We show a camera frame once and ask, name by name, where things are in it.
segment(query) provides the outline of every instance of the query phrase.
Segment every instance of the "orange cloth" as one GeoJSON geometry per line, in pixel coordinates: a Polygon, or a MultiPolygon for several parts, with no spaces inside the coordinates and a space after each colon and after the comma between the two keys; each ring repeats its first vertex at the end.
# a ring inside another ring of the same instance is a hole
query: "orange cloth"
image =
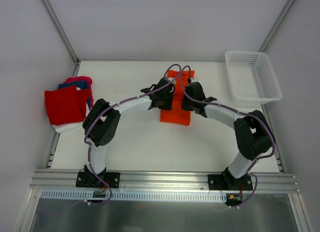
{"type": "MultiPolygon", "coordinates": [[[[167,77],[174,78],[178,75],[177,71],[169,70],[167,77]]],[[[191,71],[191,77],[193,78],[195,75],[194,71],[191,71]]],[[[183,87],[188,84],[189,71],[184,71],[182,73],[182,84],[183,87]]],[[[190,111],[184,111],[181,109],[182,99],[184,98],[184,93],[180,86],[180,78],[178,78],[175,82],[174,86],[174,94],[172,101],[172,110],[161,110],[160,113],[160,122],[167,123],[176,123],[181,125],[190,125],[190,111]]]]}

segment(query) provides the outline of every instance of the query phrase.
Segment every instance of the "white tabletop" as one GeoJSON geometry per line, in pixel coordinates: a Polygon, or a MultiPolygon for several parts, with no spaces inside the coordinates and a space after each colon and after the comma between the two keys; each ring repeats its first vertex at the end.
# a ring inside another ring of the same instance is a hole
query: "white tabletop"
{"type": "MultiPolygon", "coordinates": [[[[119,101],[157,83],[173,62],[81,62],[78,76],[93,80],[95,100],[119,101]]],[[[225,63],[180,62],[195,70],[207,97],[230,106],[225,63]]],[[[260,105],[242,109],[253,111],[260,105]]],[[[234,131],[213,119],[191,114],[190,126],[160,122],[160,110],[139,112],[122,120],[107,146],[109,170],[140,171],[223,171],[238,148],[234,131]]],[[[81,169],[87,161],[88,146],[82,128],[60,135],[51,168],[81,169]]],[[[263,159],[252,172],[278,172],[275,157],[263,159]]]]}

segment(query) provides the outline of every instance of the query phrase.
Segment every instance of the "black mounting base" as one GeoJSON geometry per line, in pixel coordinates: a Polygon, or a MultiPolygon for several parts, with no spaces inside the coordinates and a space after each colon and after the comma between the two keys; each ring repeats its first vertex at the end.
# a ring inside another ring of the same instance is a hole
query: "black mounting base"
{"type": "MultiPolygon", "coordinates": [[[[98,176],[106,181],[110,188],[119,188],[120,173],[102,171],[98,176]]],[[[76,178],[75,186],[78,188],[102,188],[104,186],[89,170],[84,166],[84,171],[80,171],[76,178]]]]}
{"type": "Polygon", "coordinates": [[[241,185],[243,191],[253,190],[250,175],[244,176],[241,180],[235,180],[231,186],[228,186],[225,182],[221,182],[221,176],[221,174],[208,175],[209,190],[241,190],[241,185]]]}

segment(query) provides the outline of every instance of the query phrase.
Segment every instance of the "gray wall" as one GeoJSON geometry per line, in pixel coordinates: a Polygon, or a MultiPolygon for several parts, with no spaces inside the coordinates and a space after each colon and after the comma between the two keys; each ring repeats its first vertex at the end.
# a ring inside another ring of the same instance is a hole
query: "gray wall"
{"type": "Polygon", "coordinates": [[[14,229],[52,136],[44,91],[73,62],[40,0],[0,0],[0,230],[14,229]]]}
{"type": "Polygon", "coordinates": [[[80,59],[224,61],[258,50],[287,0],[50,0],[80,59]]]}
{"type": "Polygon", "coordinates": [[[297,0],[267,50],[283,93],[267,108],[315,231],[320,231],[319,1],[297,0]]]}

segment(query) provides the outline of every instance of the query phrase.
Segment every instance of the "laundry basket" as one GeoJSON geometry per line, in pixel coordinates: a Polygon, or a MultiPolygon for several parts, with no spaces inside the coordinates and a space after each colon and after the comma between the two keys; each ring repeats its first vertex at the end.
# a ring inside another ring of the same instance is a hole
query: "laundry basket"
{"type": "Polygon", "coordinates": [[[282,98],[267,54],[228,51],[225,61],[233,102],[266,104],[282,98]]]}

